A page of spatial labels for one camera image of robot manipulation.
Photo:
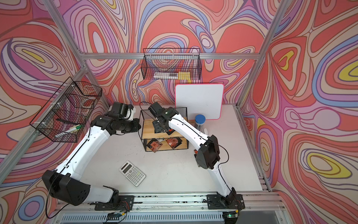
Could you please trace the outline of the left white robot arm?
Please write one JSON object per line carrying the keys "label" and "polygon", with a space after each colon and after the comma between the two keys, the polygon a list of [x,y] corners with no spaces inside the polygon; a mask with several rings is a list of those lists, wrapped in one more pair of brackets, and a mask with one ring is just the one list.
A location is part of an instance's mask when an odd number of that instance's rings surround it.
{"label": "left white robot arm", "polygon": [[119,203],[117,189],[91,186],[81,182],[81,178],[93,156],[112,135],[136,133],[141,129],[139,119],[134,117],[135,112],[133,105],[115,102],[108,112],[97,116],[72,153],[55,170],[43,174],[48,195],[74,206]]}

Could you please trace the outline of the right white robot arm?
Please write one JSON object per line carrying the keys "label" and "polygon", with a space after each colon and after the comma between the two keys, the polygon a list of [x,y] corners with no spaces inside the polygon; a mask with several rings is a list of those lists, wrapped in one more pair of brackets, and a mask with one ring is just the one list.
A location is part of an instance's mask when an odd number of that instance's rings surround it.
{"label": "right white robot arm", "polygon": [[210,174],[216,185],[221,206],[227,208],[229,205],[237,203],[236,191],[229,184],[221,167],[223,163],[220,162],[220,145],[217,137],[202,133],[172,107],[164,108],[155,102],[149,106],[148,110],[155,117],[153,122],[155,131],[164,133],[173,129],[194,146],[197,165]]}

